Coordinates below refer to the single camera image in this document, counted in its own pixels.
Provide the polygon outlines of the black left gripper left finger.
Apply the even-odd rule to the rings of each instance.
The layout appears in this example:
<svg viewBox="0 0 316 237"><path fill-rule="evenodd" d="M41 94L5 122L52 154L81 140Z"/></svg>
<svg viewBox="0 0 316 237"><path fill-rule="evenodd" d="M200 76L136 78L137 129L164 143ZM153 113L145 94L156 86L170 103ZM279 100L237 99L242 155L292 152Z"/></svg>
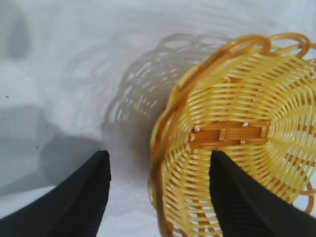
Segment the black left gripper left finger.
<svg viewBox="0 0 316 237"><path fill-rule="evenodd" d="M61 184L0 220L2 237L95 237L110 191L110 156L97 151Z"/></svg>

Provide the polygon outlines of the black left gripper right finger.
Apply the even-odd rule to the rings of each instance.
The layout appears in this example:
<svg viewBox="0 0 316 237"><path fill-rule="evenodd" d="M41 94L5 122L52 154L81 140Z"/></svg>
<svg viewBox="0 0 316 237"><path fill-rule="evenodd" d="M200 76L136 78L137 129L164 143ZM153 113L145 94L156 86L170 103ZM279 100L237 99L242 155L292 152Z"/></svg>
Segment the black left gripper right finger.
<svg viewBox="0 0 316 237"><path fill-rule="evenodd" d="M209 193L225 237L314 237L316 220L285 202L223 151L210 157Z"/></svg>

